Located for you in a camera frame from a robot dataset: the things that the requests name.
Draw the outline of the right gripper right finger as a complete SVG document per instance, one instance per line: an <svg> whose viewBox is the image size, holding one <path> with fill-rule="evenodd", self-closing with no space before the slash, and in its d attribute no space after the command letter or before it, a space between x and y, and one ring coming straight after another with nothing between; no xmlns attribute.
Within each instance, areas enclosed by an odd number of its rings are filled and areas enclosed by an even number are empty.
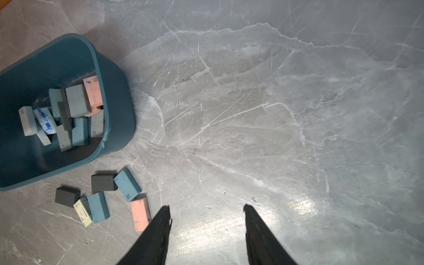
<svg viewBox="0 0 424 265"><path fill-rule="evenodd" d="M253 206L245 204L244 213L250 265L297 265Z"/></svg>

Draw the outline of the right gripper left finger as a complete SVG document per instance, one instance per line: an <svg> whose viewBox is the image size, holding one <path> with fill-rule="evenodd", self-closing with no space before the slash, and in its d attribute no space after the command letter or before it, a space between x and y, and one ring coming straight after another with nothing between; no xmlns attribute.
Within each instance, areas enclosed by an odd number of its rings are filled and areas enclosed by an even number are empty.
<svg viewBox="0 0 424 265"><path fill-rule="evenodd" d="M164 205L118 265L164 265L171 226L170 207Z"/></svg>

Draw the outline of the teal eraser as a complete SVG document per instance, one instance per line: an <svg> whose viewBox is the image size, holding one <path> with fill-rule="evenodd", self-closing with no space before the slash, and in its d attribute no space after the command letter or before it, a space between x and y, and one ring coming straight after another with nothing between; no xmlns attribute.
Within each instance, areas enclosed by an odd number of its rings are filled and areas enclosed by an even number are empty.
<svg viewBox="0 0 424 265"><path fill-rule="evenodd" d="M52 109L52 115L55 120L61 118L58 103L63 102L62 94L60 89L49 89L49 99Z"/></svg>

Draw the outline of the pink eraser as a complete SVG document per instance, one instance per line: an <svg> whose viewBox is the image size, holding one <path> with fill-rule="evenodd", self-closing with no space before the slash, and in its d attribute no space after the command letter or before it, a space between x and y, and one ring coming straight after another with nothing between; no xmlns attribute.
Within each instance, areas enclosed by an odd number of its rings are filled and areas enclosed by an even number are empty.
<svg viewBox="0 0 424 265"><path fill-rule="evenodd" d="M148 199L146 197L130 202L136 232L145 231L151 221Z"/></svg>
<svg viewBox="0 0 424 265"><path fill-rule="evenodd" d="M92 117L96 115L97 113L99 113L101 110L102 110L101 107L93 108L89 114L85 115L85 117Z"/></svg>

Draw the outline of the white sleeved eraser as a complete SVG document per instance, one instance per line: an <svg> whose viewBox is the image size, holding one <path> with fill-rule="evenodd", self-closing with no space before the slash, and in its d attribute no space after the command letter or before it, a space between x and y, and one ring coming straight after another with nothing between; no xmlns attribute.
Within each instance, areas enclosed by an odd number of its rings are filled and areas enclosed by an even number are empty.
<svg viewBox="0 0 424 265"><path fill-rule="evenodd" d="M85 227L93 224L93 218L89 203L86 197L80 198L75 204L74 209Z"/></svg>

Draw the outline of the grey green eraser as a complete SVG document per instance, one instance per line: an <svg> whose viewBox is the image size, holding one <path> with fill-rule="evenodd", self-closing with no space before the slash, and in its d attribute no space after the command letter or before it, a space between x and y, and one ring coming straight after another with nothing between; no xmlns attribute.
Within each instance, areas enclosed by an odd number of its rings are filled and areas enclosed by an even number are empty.
<svg viewBox="0 0 424 265"><path fill-rule="evenodd" d="M67 131L63 125L59 125L56 128L56 134L61 152L72 149L72 131Z"/></svg>

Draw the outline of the black eraser low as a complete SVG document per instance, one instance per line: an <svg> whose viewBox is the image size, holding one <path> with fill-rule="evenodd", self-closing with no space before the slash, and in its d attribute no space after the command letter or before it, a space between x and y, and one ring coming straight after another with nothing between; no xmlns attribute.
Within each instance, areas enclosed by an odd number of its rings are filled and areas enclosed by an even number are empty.
<svg viewBox="0 0 424 265"><path fill-rule="evenodd" d="M58 105L59 113L61 115L61 122L64 127L64 130L71 131L73 129L72 122L70 117L67 114L64 102L58 102L57 105Z"/></svg>

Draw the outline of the white eraser 4B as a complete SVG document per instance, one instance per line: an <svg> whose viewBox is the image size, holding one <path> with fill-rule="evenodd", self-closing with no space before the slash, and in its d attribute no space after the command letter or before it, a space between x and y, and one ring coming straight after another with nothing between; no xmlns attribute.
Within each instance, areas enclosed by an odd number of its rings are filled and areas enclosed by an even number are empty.
<svg viewBox="0 0 424 265"><path fill-rule="evenodd" d="M23 106L19 109L21 125L25 136L32 136L38 132L35 116L31 106Z"/></svg>

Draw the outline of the white blue stained eraser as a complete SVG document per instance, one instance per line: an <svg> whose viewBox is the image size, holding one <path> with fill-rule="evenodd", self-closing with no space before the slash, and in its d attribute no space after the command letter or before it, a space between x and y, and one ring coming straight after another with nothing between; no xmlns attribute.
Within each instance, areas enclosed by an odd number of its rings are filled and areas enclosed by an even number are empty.
<svg viewBox="0 0 424 265"><path fill-rule="evenodd" d="M56 134L57 125L48 107L34 109L33 113L47 135Z"/></svg>

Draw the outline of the pink eraser low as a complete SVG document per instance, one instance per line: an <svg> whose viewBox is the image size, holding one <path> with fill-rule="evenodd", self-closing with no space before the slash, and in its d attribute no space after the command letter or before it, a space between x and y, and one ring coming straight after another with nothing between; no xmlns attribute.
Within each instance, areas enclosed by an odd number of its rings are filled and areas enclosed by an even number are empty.
<svg viewBox="0 0 424 265"><path fill-rule="evenodd" d="M100 91L99 79L97 76L87 77L83 80L86 94L91 111L93 108L103 105L102 94Z"/></svg>

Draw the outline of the dark grey eraser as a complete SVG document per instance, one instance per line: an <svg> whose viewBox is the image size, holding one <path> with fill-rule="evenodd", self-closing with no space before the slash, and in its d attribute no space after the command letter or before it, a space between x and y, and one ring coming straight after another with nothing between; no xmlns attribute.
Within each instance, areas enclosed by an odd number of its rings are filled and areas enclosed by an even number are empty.
<svg viewBox="0 0 424 265"><path fill-rule="evenodd" d="M116 191L118 186L114 181L114 174L94 174L91 176L91 188L93 193L104 191Z"/></svg>
<svg viewBox="0 0 424 265"><path fill-rule="evenodd" d="M73 208L80 199L81 191L70 187L58 187L55 193L55 203Z"/></svg>

